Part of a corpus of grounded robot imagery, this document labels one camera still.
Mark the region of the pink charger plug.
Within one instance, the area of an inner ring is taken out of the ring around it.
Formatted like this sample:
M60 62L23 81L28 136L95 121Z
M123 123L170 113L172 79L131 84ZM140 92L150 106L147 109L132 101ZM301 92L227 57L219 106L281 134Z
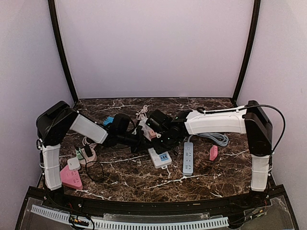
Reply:
M149 140L157 137L156 133L152 129L148 131L148 135L149 135Z

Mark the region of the white multicolour power strip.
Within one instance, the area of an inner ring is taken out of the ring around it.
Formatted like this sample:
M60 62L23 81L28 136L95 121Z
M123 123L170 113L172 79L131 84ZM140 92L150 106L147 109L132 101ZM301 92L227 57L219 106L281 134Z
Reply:
M148 131L151 128L146 125L145 123L146 121L147 121L147 118L142 119L139 122L139 125L142 127L142 130L144 131L144 135L149 139ZM172 159L170 158L167 151L161 154L157 154L154 148L150 148L148 149L148 153L156 169L159 169L159 168L166 169L167 166L172 163Z

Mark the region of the blue square plug adapter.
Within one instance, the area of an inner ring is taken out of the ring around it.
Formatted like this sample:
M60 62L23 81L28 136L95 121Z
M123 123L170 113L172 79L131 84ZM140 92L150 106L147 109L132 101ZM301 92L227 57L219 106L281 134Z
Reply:
M103 121L103 125L107 126L109 124L111 124L114 120L114 117L108 116L104 121Z

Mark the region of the pink square plug adapter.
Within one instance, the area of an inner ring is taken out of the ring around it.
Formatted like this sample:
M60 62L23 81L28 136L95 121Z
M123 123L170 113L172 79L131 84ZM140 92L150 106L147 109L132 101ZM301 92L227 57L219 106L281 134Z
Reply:
M210 149L210 156L209 156L209 160L210 161L214 161L218 156L218 146L213 145Z

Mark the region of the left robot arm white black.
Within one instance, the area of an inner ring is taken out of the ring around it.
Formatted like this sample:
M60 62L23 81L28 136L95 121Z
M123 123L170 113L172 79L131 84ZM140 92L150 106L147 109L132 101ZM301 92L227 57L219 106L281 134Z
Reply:
M64 101L59 101L41 114L36 120L36 147L41 151L45 184L52 191L48 197L50 203L57 209L63 209L68 204L67 197L56 190L62 186L59 152L68 131L77 132L105 147L117 144L128 146L132 153L152 148L153 145L145 137L142 126L134 126L133 131L128 130L131 123L129 116L117 114L110 124L101 125Z

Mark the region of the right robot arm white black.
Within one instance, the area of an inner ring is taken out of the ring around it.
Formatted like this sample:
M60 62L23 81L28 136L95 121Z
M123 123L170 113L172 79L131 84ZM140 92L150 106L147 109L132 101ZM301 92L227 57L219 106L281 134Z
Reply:
M254 100L231 109L206 111L199 107L196 110L180 111L175 117L154 110L149 113L146 124L158 134L152 140L157 153L170 150L191 135L246 134L252 156L252 192L245 196L245 204L249 208L255 208L263 201L262 192L267 187L272 155L277 147L272 143L273 125L264 108L276 110L271 105L258 104Z

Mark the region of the pink round socket base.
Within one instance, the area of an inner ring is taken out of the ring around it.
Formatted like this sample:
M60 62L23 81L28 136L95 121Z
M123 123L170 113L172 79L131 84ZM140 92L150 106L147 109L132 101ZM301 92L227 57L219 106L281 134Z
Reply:
M79 150L79 153L81 156L79 163L82 167L90 168L95 164L97 155L92 148L84 146Z

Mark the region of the green plug adapter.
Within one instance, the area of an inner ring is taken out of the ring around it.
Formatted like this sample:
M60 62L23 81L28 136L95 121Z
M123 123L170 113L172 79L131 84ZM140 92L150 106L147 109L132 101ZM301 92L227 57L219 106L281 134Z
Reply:
M74 146L75 147L75 152L76 152L76 157L79 161L83 160L84 157L83 157L83 154L82 154L82 150L81 148L77 147L77 146Z

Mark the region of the pink triangular power socket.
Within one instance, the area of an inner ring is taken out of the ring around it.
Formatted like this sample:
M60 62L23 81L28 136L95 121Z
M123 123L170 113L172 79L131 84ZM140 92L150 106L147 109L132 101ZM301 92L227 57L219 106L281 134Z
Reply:
M66 187L73 188L76 190L82 190L83 184L78 171L72 171L69 169L69 166L66 165L60 171L60 178L62 184Z

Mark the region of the white square charger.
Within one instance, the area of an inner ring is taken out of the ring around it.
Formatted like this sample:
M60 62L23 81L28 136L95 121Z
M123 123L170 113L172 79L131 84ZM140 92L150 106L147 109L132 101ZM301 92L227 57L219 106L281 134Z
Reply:
M67 165L70 171L78 171L81 168L79 159L77 157L68 159Z

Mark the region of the black front rail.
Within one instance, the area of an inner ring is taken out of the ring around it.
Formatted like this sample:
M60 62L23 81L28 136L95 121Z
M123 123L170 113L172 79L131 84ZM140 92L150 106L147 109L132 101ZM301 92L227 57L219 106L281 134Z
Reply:
M133 216L175 216L204 214L227 217L229 226L216 230L296 230L299 228L288 195L282 185L271 184L266 192L250 192L224 198L187 202L119 202L67 195L62 189L46 192L29 187L15 225L17 230L81 229L31 213L32 205L68 212L77 217L105 214Z

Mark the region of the right black frame post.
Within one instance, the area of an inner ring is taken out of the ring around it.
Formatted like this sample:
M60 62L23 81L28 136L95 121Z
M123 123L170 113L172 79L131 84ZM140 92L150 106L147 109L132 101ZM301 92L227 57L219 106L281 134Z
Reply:
M237 101L238 101L238 98L239 98L239 95L240 95L240 92L243 86L243 82L245 79L245 75L248 69L248 64L249 64L249 60L250 60L250 56L251 56L251 52L252 52L252 48L254 44L254 39L256 35L256 29L258 25L260 5L261 5L261 0L254 0L247 44L246 44L240 72L238 75L238 79L236 82L235 90L231 98L233 105L237 104Z

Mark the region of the black frame post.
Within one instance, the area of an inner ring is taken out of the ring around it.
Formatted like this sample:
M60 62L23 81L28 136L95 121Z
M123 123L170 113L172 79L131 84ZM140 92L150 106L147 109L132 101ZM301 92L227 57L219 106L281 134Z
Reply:
M48 2L48 8L49 8L49 14L50 14L50 19L51 19L53 34L54 34L61 66L64 72L65 80L68 85L73 103L76 104L79 101L79 98L78 98L77 91L73 83L73 79L71 76L70 68L68 65L67 57L66 57L66 53L64 50L64 45L63 45L63 41L61 37L59 20L58 20L58 15L57 15L57 10L56 10L56 1L48 0L47 2Z
M254 44L254 39L256 35L256 29L258 25L260 5L261 5L261 0L254 0L247 44L246 44L240 72L238 75L238 79L236 82L235 90L231 98L233 105L237 104L237 101L238 101L238 98L239 98L239 95L240 95L240 92L243 86L243 82L245 79L245 75L248 69L248 64L249 64L249 60L250 60L250 56L251 56L251 52L252 52L252 48Z

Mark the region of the left black frame post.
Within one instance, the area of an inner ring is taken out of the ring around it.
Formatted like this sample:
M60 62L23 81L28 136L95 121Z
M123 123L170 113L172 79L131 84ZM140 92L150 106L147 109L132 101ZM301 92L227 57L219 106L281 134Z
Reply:
M63 41L61 37L59 20L58 20L58 15L57 15L57 10L56 10L56 1L48 0L47 2L48 2L48 8L49 8L49 14L50 14L50 19L51 19L53 34L54 34L61 66L64 72L65 80L68 85L73 103L76 104L79 101L79 98L78 98L77 91L73 83L73 79L71 76L70 68L68 65L67 57L66 57L66 53L64 50L64 45L63 45Z

